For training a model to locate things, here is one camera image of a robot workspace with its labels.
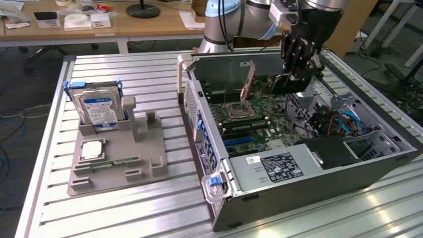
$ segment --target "hard drive label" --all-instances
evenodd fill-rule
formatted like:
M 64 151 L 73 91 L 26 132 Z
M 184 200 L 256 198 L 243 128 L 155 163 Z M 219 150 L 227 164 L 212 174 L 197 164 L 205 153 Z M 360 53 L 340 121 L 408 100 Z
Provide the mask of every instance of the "hard drive label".
M 114 111 L 110 109 L 110 98 L 94 98 L 84 100 L 90 122 L 97 127 L 116 125 L 117 119 Z
M 304 175 L 291 153 L 261 158 L 261 164 L 272 182 L 280 182 Z

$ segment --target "table leg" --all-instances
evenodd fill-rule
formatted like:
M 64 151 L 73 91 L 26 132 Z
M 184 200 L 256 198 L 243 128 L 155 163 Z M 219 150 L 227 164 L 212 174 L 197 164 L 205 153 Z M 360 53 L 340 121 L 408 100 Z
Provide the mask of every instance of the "table leg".
M 409 59 L 408 59 L 407 63 L 404 64 L 404 66 L 407 68 L 409 68 L 415 64 L 415 62 L 417 61 L 417 59 L 420 57 L 423 57 L 423 44 L 420 45 L 420 47 L 419 47 L 417 51 L 415 52 L 415 54 L 409 57 Z
M 399 2 L 400 2 L 400 0 L 393 0 L 393 2 L 391 3 L 389 8 L 384 12 L 384 14 L 383 14 L 383 16 L 381 16 L 381 18 L 380 18 L 380 20 L 377 22 L 377 25 L 375 26 L 375 29 L 372 30 L 372 32 L 371 32 L 371 34 L 369 34 L 369 36 L 368 36 L 368 38 L 367 38 L 367 40 L 364 42 L 365 48 L 368 48 L 372 40 L 375 39 L 375 37 L 376 37 L 376 35 L 377 35 L 384 23 L 387 22 L 387 20 L 388 20 L 391 14 L 392 14 L 395 8 L 397 7 Z
M 387 38 L 385 41 L 383 42 L 383 45 L 381 45 L 383 48 L 387 48 L 387 47 L 389 46 L 389 44 L 391 44 L 392 40 L 395 39 L 395 37 L 396 37 L 399 31 L 400 31 L 401 28 L 404 27 L 404 24 L 405 24 L 407 21 L 409 20 L 412 14 L 416 12 L 416 9 L 417 9 L 417 6 L 413 5 L 413 6 L 411 7 L 411 9 L 408 10 L 408 12 L 405 13 L 405 15 L 404 15 L 401 21 L 397 23 L 397 26 L 395 27 L 395 29 L 393 29 L 393 31 L 392 31 L 392 33 L 389 34 L 388 38 Z
M 120 54 L 128 54 L 128 38 L 126 37 L 118 37 L 116 38 L 117 48 Z

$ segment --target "black lamp base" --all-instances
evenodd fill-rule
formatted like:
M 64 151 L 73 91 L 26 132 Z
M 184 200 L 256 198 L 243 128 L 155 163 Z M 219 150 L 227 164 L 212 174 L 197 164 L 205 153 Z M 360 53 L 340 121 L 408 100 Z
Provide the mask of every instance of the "black lamp base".
M 126 7 L 126 14 L 136 18 L 153 18 L 160 15 L 160 9 L 148 4 L 144 4 L 144 9 L 141 9 L 141 5 L 134 4 Z

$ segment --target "aluminum table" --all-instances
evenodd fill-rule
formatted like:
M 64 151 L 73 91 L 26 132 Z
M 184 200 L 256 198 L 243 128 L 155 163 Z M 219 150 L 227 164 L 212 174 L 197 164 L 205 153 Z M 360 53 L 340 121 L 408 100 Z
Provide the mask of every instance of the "aluminum table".
M 80 56 L 62 64 L 16 237 L 279 238 L 388 237 L 423 234 L 423 159 L 392 171 L 369 188 L 213 233 L 176 101 L 176 57 L 183 52 Z M 423 129 L 329 52 L 323 53 L 388 114 L 423 141 Z M 336 92 L 347 88 L 325 70 Z M 77 113 L 62 81 L 117 78 L 134 95 L 136 116 L 163 118 L 169 179 L 69 197 L 66 183 Z

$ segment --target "hard drive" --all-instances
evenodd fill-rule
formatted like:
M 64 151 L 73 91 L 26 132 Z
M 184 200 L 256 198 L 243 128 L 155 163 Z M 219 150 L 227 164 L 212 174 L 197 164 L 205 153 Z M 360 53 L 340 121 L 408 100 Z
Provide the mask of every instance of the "hard drive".
M 96 131 L 113 130 L 117 121 L 125 120 L 121 107 L 121 81 L 85 83 L 64 82 L 82 125 L 92 124 Z

